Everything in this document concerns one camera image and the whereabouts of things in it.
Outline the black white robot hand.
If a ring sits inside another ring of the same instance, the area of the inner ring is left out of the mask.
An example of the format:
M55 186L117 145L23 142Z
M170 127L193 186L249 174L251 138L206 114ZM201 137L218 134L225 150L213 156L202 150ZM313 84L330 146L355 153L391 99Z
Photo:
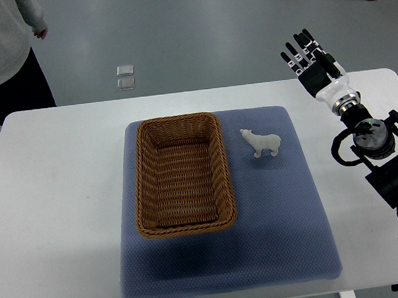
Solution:
M361 102L360 94L348 85L347 72L307 29L293 38L298 46L285 43L286 51L280 56L310 96L338 116Z

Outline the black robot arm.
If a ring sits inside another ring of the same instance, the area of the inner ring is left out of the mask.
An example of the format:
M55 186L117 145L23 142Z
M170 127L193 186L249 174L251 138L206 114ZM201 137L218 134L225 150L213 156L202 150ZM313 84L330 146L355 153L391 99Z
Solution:
M398 112L391 110L384 120L375 119L363 104L347 103L333 110L346 129L331 145L331 155L342 166L364 164L370 173L367 182L396 210L398 219ZM356 160L344 160L339 150L342 141L352 137L350 147Z

